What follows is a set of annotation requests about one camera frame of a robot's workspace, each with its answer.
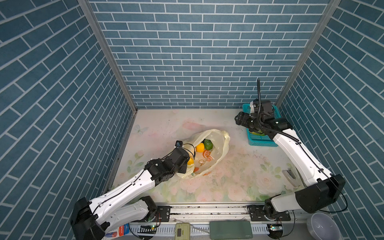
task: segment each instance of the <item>white bowl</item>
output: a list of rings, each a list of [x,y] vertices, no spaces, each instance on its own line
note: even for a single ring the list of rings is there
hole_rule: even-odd
[[[307,220],[307,228],[316,240],[339,240],[340,230],[335,221],[322,212],[312,214]]]

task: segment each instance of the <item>red label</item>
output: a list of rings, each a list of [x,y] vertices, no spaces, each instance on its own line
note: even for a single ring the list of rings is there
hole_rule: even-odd
[[[119,227],[119,236],[123,236],[124,235],[124,226],[120,226]]]

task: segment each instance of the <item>orange slice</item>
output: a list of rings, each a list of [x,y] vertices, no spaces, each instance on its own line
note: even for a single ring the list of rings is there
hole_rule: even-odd
[[[203,157],[204,157],[204,158],[208,158],[210,154],[211,154],[210,151],[208,151],[208,150],[204,150],[204,152],[203,152]]]

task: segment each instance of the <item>black motor joint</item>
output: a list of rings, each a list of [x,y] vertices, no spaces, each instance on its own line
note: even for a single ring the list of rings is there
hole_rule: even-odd
[[[164,159],[153,159],[145,165],[144,170],[148,170],[152,175],[151,179],[157,186],[161,182],[170,179],[175,173],[186,173],[189,153],[182,147],[175,147],[169,156]]]
[[[255,112],[240,112],[235,117],[236,124],[248,128],[250,132],[261,131],[262,133],[270,137],[270,139],[273,139],[276,133],[271,132],[268,129],[283,131],[292,128],[292,125],[287,121],[287,119],[275,118],[275,112],[272,108],[271,101],[261,101],[260,114],[258,114],[258,108],[258,100],[255,99],[253,101],[253,109]]]

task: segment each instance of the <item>floral tabletop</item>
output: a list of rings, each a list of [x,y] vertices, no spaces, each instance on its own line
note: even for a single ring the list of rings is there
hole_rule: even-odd
[[[280,147],[250,146],[246,128],[235,124],[238,109],[139,110],[113,187],[132,178],[151,158],[165,156],[176,140],[208,129],[229,133],[229,151],[209,175],[172,177],[138,198],[155,202],[264,201],[294,188],[282,170],[297,171]]]

